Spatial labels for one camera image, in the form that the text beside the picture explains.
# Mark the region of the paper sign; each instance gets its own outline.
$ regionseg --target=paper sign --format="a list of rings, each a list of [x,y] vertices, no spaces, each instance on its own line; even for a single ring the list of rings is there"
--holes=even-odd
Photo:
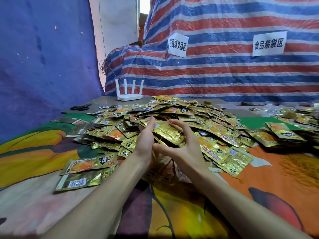
[[[168,53],[180,57],[186,56],[188,37],[179,33],[174,33],[168,37]]]
[[[282,54],[287,40],[287,31],[254,35],[253,56]]]

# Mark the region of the barcode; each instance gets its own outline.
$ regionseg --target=barcode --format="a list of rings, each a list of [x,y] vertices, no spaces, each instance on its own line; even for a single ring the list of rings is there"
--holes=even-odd
[[[86,178],[79,179],[79,180],[71,180],[68,188],[80,187],[86,184]]]
[[[231,156],[235,156],[237,154],[236,151],[234,151],[233,149],[229,150],[228,153],[231,155]]]

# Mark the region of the red white blue striped tarp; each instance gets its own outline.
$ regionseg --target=red white blue striped tarp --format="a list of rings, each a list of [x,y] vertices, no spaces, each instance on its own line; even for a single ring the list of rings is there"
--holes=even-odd
[[[287,31],[284,53],[253,57],[253,36],[277,31]],[[167,53],[175,32],[189,37],[185,58]],[[116,95],[118,78],[129,87],[144,80],[149,96],[235,104],[319,100],[319,0],[151,0],[144,40],[141,48],[108,55],[107,96]]]

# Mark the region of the scissors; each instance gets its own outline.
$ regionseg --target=scissors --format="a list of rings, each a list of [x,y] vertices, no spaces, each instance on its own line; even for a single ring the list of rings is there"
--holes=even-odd
[[[85,111],[85,110],[88,110],[89,109],[89,106],[92,105],[92,104],[85,104],[85,105],[82,105],[82,106],[73,106],[70,108],[70,110],[78,110],[78,111]]]

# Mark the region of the hand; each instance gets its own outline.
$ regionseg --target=hand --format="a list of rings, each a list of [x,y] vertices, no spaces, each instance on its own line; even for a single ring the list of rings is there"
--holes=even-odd
[[[154,117],[148,117],[146,120],[150,121],[145,128],[139,126],[141,133],[138,135],[136,146],[132,154],[149,165],[152,157],[152,145],[154,144],[153,129],[156,122]]]
[[[186,136],[186,144],[181,148],[171,148],[155,143],[152,147],[153,150],[171,157],[190,180],[192,180],[194,172],[210,173],[204,162],[200,145],[191,128],[185,122],[180,120],[169,120],[168,122],[183,129],[184,135]]]

